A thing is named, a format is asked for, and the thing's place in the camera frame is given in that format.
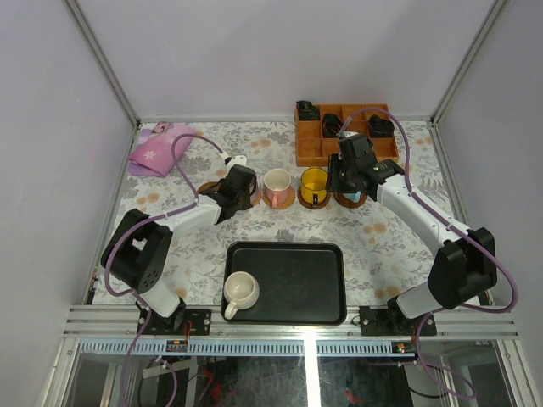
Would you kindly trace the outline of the woven rattan coaster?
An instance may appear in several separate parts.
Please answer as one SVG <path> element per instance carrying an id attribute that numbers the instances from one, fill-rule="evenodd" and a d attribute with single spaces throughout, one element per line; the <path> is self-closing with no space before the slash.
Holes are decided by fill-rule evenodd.
<path id="1" fill-rule="evenodd" d="M 295 202 L 296 193 L 292 187 L 289 187 L 286 190 L 281 191 L 276 200 L 269 199 L 266 192 L 262 193 L 262 198 L 269 208 L 280 210 L 288 208 Z"/>
<path id="2" fill-rule="evenodd" d="M 254 194 L 252 194 L 250 196 L 250 203 L 251 203 L 251 206 L 254 207 L 256 206 L 261 200 L 261 193 L 260 192 L 256 192 Z"/>

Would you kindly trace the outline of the pink ceramic cup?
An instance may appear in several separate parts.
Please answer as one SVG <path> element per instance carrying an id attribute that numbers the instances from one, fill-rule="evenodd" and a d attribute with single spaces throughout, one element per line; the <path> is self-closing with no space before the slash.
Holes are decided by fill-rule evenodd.
<path id="1" fill-rule="evenodd" d="M 278 208 L 288 200 L 291 189 L 290 174 L 284 169 L 269 170 L 264 176 L 264 194 L 272 208 Z"/>

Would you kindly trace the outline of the yellow ceramic cup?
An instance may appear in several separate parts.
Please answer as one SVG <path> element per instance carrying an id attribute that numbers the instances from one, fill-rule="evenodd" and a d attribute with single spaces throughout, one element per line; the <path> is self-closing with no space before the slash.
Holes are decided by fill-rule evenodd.
<path id="1" fill-rule="evenodd" d="M 322 204 L 327 198 L 327 172 L 322 168 L 309 168 L 300 180 L 302 199 L 311 206 Z"/>

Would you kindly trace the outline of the dark brown wooden coaster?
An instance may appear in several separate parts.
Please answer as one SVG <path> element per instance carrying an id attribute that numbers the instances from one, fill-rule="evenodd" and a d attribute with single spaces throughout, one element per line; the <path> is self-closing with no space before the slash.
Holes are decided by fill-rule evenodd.
<path id="1" fill-rule="evenodd" d="M 305 208 L 312 209 L 312 210 L 325 208 L 328 205 L 329 201 L 330 201 L 330 197 L 331 197 L 331 195 L 329 193 L 327 193 L 326 197 L 320 203 L 310 203 L 310 202 L 307 202 L 307 201 L 305 201 L 303 199 L 300 187 L 298 188 L 298 191 L 297 191 L 297 199 L 298 199 L 299 203 L 302 206 L 304 206 Z"/>

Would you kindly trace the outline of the cream white ceramic cup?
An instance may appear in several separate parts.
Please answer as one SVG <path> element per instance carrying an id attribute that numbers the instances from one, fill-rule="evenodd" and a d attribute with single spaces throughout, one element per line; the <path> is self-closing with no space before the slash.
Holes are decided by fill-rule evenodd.
<path id="1" fill-rule="evenodd" d="M 253 307 L 260 296 L 260 285 L 248 272 L 233 272 L 224 283 L 223 295 L 227 301 L 224 318 L 231 320 L 238 311 Z"/>

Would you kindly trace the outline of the purple ceramic cup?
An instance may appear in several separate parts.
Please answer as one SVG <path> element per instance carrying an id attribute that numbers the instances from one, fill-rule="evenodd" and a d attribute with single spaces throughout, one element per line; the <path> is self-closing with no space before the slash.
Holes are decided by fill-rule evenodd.
<path id="1" fill-rule="evenodd" d="M 259 184 L 258 184 L 258 180 L 256 178 L 254 178 L 250 185 L 249 185 L 249 192 L 250 192 L 250 196 L 256 192 L 259 192 L 260 189 L 259 189 Z"/>

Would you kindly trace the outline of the light blue ceramic cup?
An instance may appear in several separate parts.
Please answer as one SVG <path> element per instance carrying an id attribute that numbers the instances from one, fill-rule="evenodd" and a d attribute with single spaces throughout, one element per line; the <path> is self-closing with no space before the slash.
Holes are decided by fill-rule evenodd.
<path id="1" fill-rule="evenodd" d="M 344 193 L 343 196 L 348 202 L 357 204 L 361 200 L 362 194 L 361 192 L 353 192 L 353 193 Z"/>

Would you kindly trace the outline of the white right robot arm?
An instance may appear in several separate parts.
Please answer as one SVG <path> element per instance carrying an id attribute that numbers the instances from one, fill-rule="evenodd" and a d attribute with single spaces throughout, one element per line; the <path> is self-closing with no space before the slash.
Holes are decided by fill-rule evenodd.
<path id="1" fill-rule="evenodd" d="M 395 297 L 387 313 L 389 329 L 406 334 L 417 317 L 437 309 L 454 309 L 497 282 L 495 240 L 443 212 L 412 186 L 407 173 L 391 159 L 380 161 L 363 134 L 342 135 L 339 152 L 330 155 L 327 189 L 358 192 L 400 217 L 423 241 L 434 262 L 427 281 Z"/>

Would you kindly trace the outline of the rolled dark sock right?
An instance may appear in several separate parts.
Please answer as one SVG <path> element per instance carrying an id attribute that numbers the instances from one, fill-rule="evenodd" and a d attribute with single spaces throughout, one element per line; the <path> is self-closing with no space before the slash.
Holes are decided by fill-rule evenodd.
<path id="1" fill-rule="evenodd" d="M 390 138 L 394 135 L 394 123 L 376 114 L 368 119 L 367 125 L 371 138 Z"/>

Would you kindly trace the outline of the orange wooden divider box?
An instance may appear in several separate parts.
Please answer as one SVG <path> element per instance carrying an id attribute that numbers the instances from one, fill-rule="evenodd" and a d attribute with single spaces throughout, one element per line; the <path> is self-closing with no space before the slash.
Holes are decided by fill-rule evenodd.
<path id="1" fill-rule="evenodd" d="M 295 107 L 296 164 L 299 167 L 326 167 L 328 156 L 339 152 L 338 138 L 322 137 L 322 117 L 326 113 L 336 114 L 343 122 L 351 115 L 355 118 L 348 124 L 347 130 L 367 136 L 373 145 L 378 160 L 399 160 L 398 147 L 394 135 L 390 138 L 371 138 L 367 121 L 376 114 L 388 119 L 388 106 L 383 103 L 313 103 L 320 108 L 320 121 L 300 121 Z"/>

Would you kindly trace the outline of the pink folded cloth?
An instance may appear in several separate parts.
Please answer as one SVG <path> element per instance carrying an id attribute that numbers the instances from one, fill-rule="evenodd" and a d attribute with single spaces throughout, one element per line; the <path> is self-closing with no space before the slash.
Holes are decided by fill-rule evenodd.
<path id="1" fill-rule="evenodd" d="M 176 137 L 188 135 L 176 144 L 176 157 L 179 159 L 192 142 L 191 134 L 194 133 L 195 130 L 188 125 L 165 121 L 159 122 L 152 130 L 142 130 L 146 138 L 129 156 L 128 173 L 131 176 L 166 177 L 174 167 L 172 143 Z"/>

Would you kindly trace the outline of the black plastic tray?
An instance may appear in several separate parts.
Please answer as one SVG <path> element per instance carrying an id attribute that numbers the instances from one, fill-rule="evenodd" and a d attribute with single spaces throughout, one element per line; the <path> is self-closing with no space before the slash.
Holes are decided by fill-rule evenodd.
<path id="1" fill-rule="evenodd" d="M 232 324 L 338 326 L 346 319 L 343 253 L 335 244 L 236 242 L 224 277 L 236 271 L 257 280 L 260 296 Z"/>

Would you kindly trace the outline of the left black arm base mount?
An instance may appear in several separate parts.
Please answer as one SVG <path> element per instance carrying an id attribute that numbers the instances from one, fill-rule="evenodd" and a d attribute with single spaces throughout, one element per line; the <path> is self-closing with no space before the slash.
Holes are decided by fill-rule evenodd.
<path id="1" fill-rule="evenodd" d="M 211 326 L 210 309 L 185 309 L 175 311 L 168 318 L 154 312 L 143 329 L 143 335 L 155 336 L 209 336 Z"/>

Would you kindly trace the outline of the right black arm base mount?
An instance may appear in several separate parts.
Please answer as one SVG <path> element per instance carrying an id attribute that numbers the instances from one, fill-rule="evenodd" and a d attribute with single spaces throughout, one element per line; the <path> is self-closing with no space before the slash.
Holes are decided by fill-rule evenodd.
<path id="1" fill-rule="evenodd" d="M 407 319 L 397 309 L 360 306 L 361 334 L 364 337 L 414 337 L 422 317 Z"/>

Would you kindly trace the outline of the aluminium front rail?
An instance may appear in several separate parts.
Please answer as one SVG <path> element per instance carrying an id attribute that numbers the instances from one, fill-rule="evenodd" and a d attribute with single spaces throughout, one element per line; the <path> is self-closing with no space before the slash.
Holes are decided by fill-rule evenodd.
<path id="1" fill-rule="evenodd" d="M 402 322 L 398 313 L 386 307 L 315 305 L 288 311 L 258 303 L 228 319 L 226 304 L 187 307 L 185 317 L 193 323 L 193 335 L 217 339 L 299 339 L 311 334 L 318 339 L 410 338 L 415 323 Z M 142 325 L 145 313 L 131 305 L 73 305 L 64 326 L 65 337 L 132 338 Z M 426 339 L 517 340 L 512 315 L 466 307 L 433 314 L 422 329 Z"/>

